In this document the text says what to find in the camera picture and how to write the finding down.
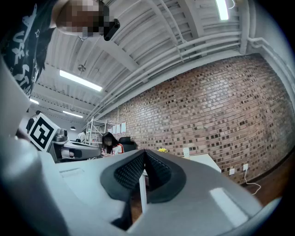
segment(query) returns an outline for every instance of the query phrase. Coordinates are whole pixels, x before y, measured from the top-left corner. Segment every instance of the woman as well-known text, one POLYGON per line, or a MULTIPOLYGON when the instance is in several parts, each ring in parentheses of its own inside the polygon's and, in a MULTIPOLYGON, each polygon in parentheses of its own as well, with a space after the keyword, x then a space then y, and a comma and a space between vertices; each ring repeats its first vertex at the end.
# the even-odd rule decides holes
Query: woman
POLYGON ((110 132, 105 133, 102 136, 101 154, 103 156, 114 156, 122 153, 124 153, 123 145, 110 132))

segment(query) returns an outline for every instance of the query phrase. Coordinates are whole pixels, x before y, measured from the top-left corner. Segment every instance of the black chair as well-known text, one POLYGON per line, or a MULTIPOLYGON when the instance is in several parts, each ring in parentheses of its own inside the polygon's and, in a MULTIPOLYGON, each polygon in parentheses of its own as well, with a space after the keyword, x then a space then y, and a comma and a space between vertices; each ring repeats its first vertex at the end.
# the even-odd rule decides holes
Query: black chair
POLYGON ((130 137, 121 137, 119 143, 123 145, 124 152, 130 152, 137 149, 137 144, 131 141, 130 137))

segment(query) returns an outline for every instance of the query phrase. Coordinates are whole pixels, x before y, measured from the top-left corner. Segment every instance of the printed shirt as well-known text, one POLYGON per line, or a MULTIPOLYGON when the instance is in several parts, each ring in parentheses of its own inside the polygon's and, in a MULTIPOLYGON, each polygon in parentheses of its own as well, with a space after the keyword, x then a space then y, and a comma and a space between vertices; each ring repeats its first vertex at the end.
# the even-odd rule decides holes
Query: printed shirt
MULTIPOLYGON (((122 154, 124 153, 124 148, 122 144, 118 144, 116 147, 112 148, 112 153, 111 155, 117 155, 117 154, 122 154)), ((106 154, 106 150, 102 149, 101 154, 106 154)))
POLYGON ((54 29, 51 12, 57 0, 24 1, 21 16, 1 42, 1 54, 22 90, 30 97, 45 68, 47 47, 54 29))

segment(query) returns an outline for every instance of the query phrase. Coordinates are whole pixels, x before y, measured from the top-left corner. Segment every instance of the ceiling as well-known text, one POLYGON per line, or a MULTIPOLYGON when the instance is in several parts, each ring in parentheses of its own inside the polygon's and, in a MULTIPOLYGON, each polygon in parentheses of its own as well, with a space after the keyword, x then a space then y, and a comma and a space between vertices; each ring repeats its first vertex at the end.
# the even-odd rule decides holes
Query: ceiling
MULTIPOLYGON (((55 113, 69 111, 82 115, 85 121, 155 79, 163 70, 238 48, 240 35, 209 37, 177 48, 200 37, 240 31, 237 6, 228 10, 229 20, 221 21, 215 0, 164 0, 171 14, 160 1, 104 0, 110 13, 120 21, 120 29, 110 41, 103 37, 81 41, 56 29, 48 47, 45 70, 32 98, 44 109, 55 113), (204 43, 207 47, 189 51, 204 43), (83 72, 78 69, 81 65, 86 67, 83 72), (98 92, 65 79, 59 75, 60 69, 103 89, 98 92)), ((226 2, 228 8, 233 6, 232 0, 226 2)))

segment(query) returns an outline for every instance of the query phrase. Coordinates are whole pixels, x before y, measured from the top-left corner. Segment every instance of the yellow object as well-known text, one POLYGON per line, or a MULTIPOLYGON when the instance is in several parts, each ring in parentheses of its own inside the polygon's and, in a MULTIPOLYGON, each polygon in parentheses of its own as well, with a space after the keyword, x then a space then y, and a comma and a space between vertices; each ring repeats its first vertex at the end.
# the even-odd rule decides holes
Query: yellow object
POLYGON ((168 150, 166 150, 166 148, 160 148, 160 149, 159 149, 159 152, 167 153, 168 150))

